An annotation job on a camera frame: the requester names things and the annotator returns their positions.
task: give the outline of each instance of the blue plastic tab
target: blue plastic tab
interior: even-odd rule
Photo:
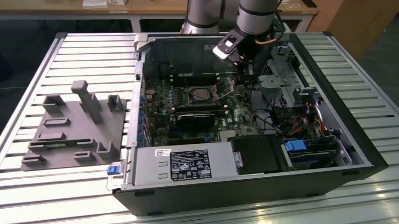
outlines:
[[[285,143],[287,151],[306,150],[305,141],[294,140]]]
[[[121,165],[110,166],[109,169],[107,169],[107,174],[109,175],[121,174]]]

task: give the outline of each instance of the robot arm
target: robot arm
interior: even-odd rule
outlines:
[[[219,18],[231,18],[237,14],[237,27],[223,37],[214,53],[222,60],[230,60],[237,66],[255,58],[258,46],[277,41],[259,41],[273,35],[275,10],[282,0],[190,0],[187,18],[182,27],[186,34],[218,33]]]

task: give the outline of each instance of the white sticker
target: white sticker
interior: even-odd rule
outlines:
[[[115,10],[115,11],[110,11],[110,13],[127,13],[127,11]]]
[[[170,149],[157,149],[155,156],[170,156],[171,150]]]

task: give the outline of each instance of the floor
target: floor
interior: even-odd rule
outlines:
[[[14,76],[0,82],[0,131],[8,122],[57,33],[133,31],[129,21],[47,21],[47,26],[43,28],[38,21],[0,21],[0,55],[14,69]],[[147,21],[143,24],[143,31],[166,31],[159,27],[178,31],[181,21]],[[395,17],[359,61],[397,104],[399,104],[398,40],[399,16]]]

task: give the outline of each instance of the power supply label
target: power supply label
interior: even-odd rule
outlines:
[[[211,178],[209,150],[171,152],[171,179],[186,181]]]

